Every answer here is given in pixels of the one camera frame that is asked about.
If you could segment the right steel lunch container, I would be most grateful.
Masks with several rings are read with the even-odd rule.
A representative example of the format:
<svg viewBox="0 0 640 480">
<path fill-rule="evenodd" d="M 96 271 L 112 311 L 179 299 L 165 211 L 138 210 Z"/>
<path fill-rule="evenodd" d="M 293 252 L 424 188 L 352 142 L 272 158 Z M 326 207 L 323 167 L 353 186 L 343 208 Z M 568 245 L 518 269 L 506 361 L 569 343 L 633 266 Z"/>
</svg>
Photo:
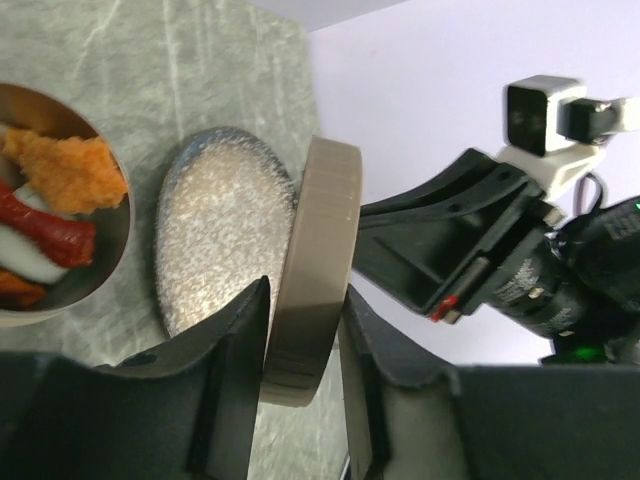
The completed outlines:
<svg viewBox="0 0 640 480">
<path fill-rule="evenodd" d="M 81 114 L 58 99 L 6 82 L 1 84 L 1 122 L 56 139 L 74 136 L 89 139 L 102 135 Z M 128 252 L 133 233 L 135 204 L 132 194 L 127 193 L 118 207 L 99 209 L 86 219 L 97 229 L 93 263 L 65 275 L 32 309 L 3 310 L 3 328 L 26 326 L 53 318 L 92 299 L 115 277 Z"/>
</svg>

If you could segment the brown glazed meat piece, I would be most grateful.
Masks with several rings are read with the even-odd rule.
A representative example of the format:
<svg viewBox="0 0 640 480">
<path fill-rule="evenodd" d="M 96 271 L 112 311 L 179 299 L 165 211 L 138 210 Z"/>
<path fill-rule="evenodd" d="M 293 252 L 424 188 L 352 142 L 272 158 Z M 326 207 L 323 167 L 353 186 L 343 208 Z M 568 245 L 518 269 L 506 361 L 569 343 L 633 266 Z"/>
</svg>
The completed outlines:
<svg viewBox="0 0 640 480">
<path fill-rule="evenodd" d="M 29 310 L 47 295 L 46 289 L 2 269 L 0 272 L 0 304 L 3 310 Z"/>
</svg>

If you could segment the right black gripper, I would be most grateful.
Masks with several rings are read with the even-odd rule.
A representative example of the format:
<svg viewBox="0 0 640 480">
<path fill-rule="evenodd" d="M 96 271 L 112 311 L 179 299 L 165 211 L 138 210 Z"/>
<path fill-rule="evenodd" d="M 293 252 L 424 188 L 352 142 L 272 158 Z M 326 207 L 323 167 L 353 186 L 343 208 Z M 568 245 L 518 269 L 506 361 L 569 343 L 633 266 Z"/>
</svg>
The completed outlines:
<svg viewBox="0 0 640 480">
<path fill-rule="evenodd" d="M 468 149 L 433 179 L 362 207 L 353 267 L 435 321 L 489 304 L 543 325 L 565 292 L 547 237 L 560 218 L 526 173 Z"/>
</svg>

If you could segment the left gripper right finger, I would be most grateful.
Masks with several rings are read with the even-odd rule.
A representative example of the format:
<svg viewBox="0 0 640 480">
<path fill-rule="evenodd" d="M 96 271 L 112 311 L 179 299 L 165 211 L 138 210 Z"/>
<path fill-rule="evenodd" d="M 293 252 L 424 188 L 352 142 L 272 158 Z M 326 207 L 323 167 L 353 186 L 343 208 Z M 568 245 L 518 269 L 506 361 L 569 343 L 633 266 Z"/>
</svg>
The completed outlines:
<svg viewBox="0 0 640 480">
<path fill-rule="evenodd" d="M 339 326 L 355 479 L 635 479 L 633 367 L 449 364 L 355 290 Z"/>
</svg>

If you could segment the speckled ceramic plate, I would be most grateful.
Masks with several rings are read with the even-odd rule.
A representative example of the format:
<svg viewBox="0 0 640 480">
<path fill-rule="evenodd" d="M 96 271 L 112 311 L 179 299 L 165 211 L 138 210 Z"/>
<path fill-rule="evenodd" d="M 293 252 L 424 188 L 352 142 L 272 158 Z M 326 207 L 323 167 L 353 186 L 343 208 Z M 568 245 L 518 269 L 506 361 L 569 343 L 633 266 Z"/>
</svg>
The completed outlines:
<svg viewBox="0 0 640 480">
<path fill-rule="evenodd" d="M 176 336 L 261 277 L 279 292 L 296 186 L 270 146 L 237 127 L 194 136 L 166 174 L 154 269 L 163 323 Z"/>
</svg>

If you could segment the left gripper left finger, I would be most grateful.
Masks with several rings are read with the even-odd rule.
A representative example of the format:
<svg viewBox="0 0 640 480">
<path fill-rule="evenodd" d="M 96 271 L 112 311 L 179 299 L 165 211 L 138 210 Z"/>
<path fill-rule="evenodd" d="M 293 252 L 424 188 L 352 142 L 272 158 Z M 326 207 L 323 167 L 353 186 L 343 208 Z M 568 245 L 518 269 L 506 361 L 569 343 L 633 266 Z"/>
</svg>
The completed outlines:
<svg viewBox="0 0 640 480">
<path fill-rule="evenodd" d="M 5 479 L 243 479 L 260 396 L 270 286 L 116 366 L 1 356 Z"/>
</svg>

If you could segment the orange fried nugget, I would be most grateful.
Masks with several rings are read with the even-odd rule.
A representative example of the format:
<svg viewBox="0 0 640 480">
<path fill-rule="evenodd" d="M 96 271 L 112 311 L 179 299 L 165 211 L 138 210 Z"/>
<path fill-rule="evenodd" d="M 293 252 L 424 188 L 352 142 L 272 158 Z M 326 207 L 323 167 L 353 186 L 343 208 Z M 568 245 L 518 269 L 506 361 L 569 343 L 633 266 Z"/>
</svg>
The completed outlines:
<svg viewBox="0 0 640 480">
<path fill-rule="evenodd" d="M 111 150 L 100 137 L 54 139 L 33 130 L 10 128 L 1 154 L 56 212 L 90 214 L 116 208 L 128 185 Z"/>
</svg>

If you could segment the brown lid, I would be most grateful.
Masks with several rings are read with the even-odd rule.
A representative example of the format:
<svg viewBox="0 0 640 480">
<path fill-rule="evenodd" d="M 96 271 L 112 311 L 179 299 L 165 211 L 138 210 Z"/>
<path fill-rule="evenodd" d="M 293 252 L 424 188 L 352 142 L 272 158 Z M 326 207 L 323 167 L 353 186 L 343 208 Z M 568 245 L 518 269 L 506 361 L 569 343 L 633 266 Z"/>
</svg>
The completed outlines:
<svg viewBox="0 0 640 480">
<path fill-rule="evenodd" d="M 265 355 L 264 402 L 305 407 L 318 390 L 349 283 L 362 185 L 357 147 L 312 138 Z"/>
</svg>

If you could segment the orange red meat piece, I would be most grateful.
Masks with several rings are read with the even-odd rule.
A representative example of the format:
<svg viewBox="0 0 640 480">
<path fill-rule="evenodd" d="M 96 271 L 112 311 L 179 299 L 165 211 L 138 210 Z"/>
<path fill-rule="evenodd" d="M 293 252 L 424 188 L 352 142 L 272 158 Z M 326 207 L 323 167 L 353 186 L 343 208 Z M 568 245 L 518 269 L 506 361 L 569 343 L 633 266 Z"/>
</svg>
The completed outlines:
<svg viewBox="0 0 640 480">
<path fill-rule="evenodd" d="M 95 253 L 96 227 L 36 210 L 21 202 L 1 182 L 1 223 L 32 241 L 60 267 L 88 266 Z"/>
</svg>

